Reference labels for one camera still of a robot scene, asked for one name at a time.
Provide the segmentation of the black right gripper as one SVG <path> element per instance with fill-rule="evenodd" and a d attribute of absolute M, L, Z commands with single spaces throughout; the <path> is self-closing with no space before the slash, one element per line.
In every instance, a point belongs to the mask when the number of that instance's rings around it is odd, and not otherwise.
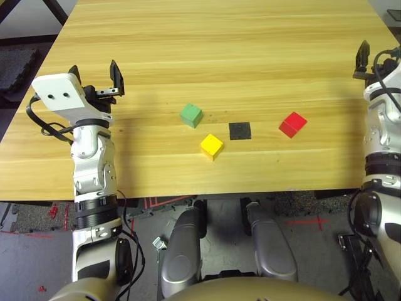
<path fill-rule="evenodd" d="M 355 57 L 353 78 L 365 81 L 378 81 L 374 66 L 371 67 L 371 71 L 367 71 L 369 55 L 370 45 L 366 40 L 363 40 Z M 381 64 L 377 62 L 378 74 L 384 79 L 396 69 L 399 62 L 400 57 L 386 58 Z"/>

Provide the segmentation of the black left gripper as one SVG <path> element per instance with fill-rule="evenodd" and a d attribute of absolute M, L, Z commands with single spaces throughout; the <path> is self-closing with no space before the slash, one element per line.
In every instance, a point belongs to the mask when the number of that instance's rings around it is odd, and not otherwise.
<path fill-rule="evenodd" d="M 80 73 L 76 65 L 73 65 L 68 73 L 73 74 L 81 84 Z M 117 103 L 115 96 L 124 96 L 125 94 L 123 76 L 115 60 L 110 63 L 110 78 L 113 88 L 96 91 L 92 85 L 83 87 L 86 101 L 97 110 L 108 114 L 111 113 L 111 105 Z"/>

